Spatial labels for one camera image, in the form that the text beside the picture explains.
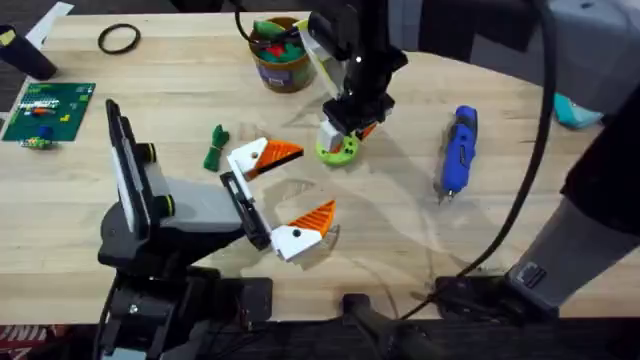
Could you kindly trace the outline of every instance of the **green toy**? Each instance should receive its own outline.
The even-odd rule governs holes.
[[[316,154],[320,161],[329,166],[344,166],[355,159],[359,142],[360,140],[354,135],[345,136],[340,151],[336,153],[330,153],[324,150],[320,143],[316,143]]]
[[[220,168],[220,155],[222,147],[229,141],[229,132],[222,129],[222,125],[216,126],[211,135],[211,146],[204,158],[202,166],[209,171],[218,171]]]
[[[51,141],[73,141],[93,95],[92,83],[30,84],[9,121],[4,141],[38,136],[41,126],[52,129]]]

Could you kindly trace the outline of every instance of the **blue tool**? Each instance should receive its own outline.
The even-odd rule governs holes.
[[[438,204],[442,203],[445,196],[451,201],[469,183],[477,138],[478,112],[467,105],[459,106],[456,109],[456,121],[449,130]]]

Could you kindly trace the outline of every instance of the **green circular base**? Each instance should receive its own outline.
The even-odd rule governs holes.
[[[316,154],[320,161],[329,166],[344,166],[355,159],[359,142],[360,140],[353,135],[345,136],[342,140],[342,148],[337,153],[327,152],[320,143],[316,143]]]

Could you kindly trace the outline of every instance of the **black rubber band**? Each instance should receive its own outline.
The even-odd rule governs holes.
[[[131,44],[123,47],[122,49],[116,49],[116,50],[108,50],[104,48],[104,39],[107,37],[107,35],[109,35],[113,30],[115,29],[120,29],[120,28],[127,28],[127,29],[131,29],[136,33],[136,37],[133,39],[133,41],[131,42]],[[109,26],[108,28],[102,30],[102,32],[100,33],[100,36],[98,37],[98,47],[100,48],[100,50],[102,50],[103,53],[105,54],[109,54],[109,55],[120,55],[120,54],[126,54],[128,52],[130,52],[131,50],[135,49],[136,46],[138,46],[138,43],[140,42],[140,30],[131,25],[131,24],[114,24]]]

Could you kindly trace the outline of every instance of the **cup of colorful items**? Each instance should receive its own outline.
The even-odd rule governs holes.
[[[291,17],[275,17],[256,21],[249,36],[253,40],[270,40],[289,30],[298,22]],[[275,44],[269,47],[249,44],[258,74],[264,85],[279,93],[292,93],[306,87],[315,70],[301,41]]]

